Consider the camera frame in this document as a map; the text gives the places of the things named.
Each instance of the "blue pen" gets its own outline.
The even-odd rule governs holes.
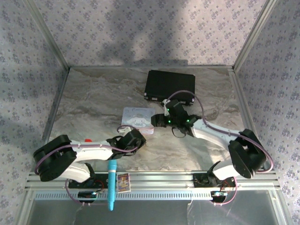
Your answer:
[[[108,161],[108,209],[113,211],[113,203],[116,190],[116,170],[117,170],[117,160]]]

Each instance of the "floral wallpaper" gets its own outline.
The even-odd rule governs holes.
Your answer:
[[[300,224],[299,0],[280,0],[238,75],[292,219]]]
[[[266,0],[35,0],[68,64],[233,65]]]
[[[22,0],[0,2],[0,224],[12,224],[65,74]]]

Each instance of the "black box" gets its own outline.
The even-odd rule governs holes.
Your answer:
[[[148,73],[144,97],[149,101],[162,102],[178,90],[195,93],[195,76],[151,70]],[[172,99],[177,99],[185,105],[194,103],[194,96],[188,93],[179,93]]]

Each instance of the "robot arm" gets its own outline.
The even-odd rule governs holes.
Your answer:
[[[163,106],[165,113],[151,118],[153,126],[177,128],[184,135],[208,140],[230,152],[231,159],[217,162],[209,169],[208,176],[210,180],[214,180],[213,183],[218,184],[220,180],[237,175],[250,179],[266,162],[265,154],[258,147],[233,135],[240,134],[261,145],[253,131],[245,129],[240,132],[213,125],[223,131],[220,133],[207,127],[200,116],[188,115],[178,100],[164,100]]]
[[[35,173],[41,181],[60,177],[82,183],[95,173],[90,164],[80,164],[79,161],[112,160],[134,155],[145,143],[146,139],[136,129],[124,137],[116,136],[103,142],[76,142],[61,135],[34,152]]]

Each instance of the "gray marble tabletop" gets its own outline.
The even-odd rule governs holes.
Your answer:
[[[148,71],[159,68],[71,69],[55,117],[50,140],[67,134],[71,140],[89,138],[99,142],[116,136],[124,107],[151,107],[163,113],[159,103],[144,100]],[[194,74],[195,93],[208,121],[230,129],[244,128],[227,69],[182,68],[164,71]],[[201,114],[199,104],[186,106],[190,114]],[[120,171],[208,170],[229,152],[206,140],[176,138],[171,128],[155,128],[146,135],[146,146],[131,157],[118,159]],[[107,171],[106,161],[94,161],[96,171]]]

